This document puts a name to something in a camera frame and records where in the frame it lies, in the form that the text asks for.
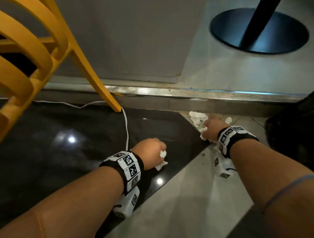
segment chair leg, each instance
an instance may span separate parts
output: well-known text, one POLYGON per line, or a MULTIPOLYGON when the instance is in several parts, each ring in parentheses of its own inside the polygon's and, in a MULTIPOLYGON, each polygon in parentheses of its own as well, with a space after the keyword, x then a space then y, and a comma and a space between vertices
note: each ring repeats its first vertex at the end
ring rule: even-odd
POLYGON ((86 59, 81 48, 75 47, 71 52, 71 57, 75 63, 81 68, 84 72, 87 80, 96 90, 96 92, 108 103, 108 105, 115 111, 120 112, 122 107, 106 89, 103 83, 100 81, 99 77, 95 73, 94 69, 86 59))

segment metal threshold strip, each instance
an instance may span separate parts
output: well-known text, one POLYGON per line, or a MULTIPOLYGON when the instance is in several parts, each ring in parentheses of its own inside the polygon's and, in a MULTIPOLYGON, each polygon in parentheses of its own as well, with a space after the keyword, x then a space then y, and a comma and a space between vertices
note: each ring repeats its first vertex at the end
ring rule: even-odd
MULTIPOLYGON (((147 88, 132 86, 106 86, 111 93, 142 95, 150 97, 189 98, 194 100, 233 100, 251 102, 293 103, 305 98, 306 94, 281 94, 207 89, 147 88)), ((95 92, 89 84, 47 83, 44 89, 77 92, 95 92)))

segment black plastic bag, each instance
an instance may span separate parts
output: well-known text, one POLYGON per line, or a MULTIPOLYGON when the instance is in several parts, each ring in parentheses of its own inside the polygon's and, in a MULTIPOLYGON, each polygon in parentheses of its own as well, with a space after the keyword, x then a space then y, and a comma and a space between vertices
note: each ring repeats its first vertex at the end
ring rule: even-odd
POLYGON ((270 147, 314 171, 314 92, 266 120, 270 147))

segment yellow chair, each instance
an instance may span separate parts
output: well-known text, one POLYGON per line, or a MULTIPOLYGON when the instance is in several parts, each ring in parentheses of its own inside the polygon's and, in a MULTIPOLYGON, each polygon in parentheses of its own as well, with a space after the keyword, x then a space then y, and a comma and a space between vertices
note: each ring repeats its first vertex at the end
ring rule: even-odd
POLYGON ((115 112, 121 111, 119 103, 101 83, 87 61, 54 0, 9 1, 35 16, 46 27, 51 37, 37 38, 21 23, 0 11, 0 34, 6 37, 0 40, 0 53, 24 53, 37 67, 37 70, 27 77, 0 56, 0 89, 9 97, 0 110, 0 141, 69 54, 109 106, 115 112))

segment blue bracelet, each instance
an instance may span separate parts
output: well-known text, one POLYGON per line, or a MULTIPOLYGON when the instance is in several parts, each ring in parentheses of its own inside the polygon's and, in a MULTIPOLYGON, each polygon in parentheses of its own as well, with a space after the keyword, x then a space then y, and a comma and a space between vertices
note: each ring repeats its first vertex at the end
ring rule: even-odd
POLYGON ((284 187, 283 189, 281 189, 278 193, 276 193, 271 199, 269 199, 267 201, 267 203, 265 204, 264 209, 262 209, 262 214, 265 213, 265 210, 276 200, 278 199, 281 195, 283 195, 285 192, 287 192, 289 189, 291 189, 292 187, 294 187, 295 185, 298 185, 299 183, 305 181, 305 180, 309 180, 314 178, 314 174, 307 174, 304 175, 300 178, 298 178, 297 180, 293 181, 291 184, 287 185, 286 187, 284 187))

